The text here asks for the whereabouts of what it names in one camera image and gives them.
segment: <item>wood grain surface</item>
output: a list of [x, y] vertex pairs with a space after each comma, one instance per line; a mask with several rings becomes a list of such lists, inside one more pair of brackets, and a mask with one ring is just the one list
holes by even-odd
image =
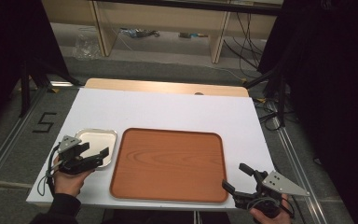
[[123, 133], [110, 192], [126, 199], [222, 203], [222, 179], [218, 134], [131, 128]]

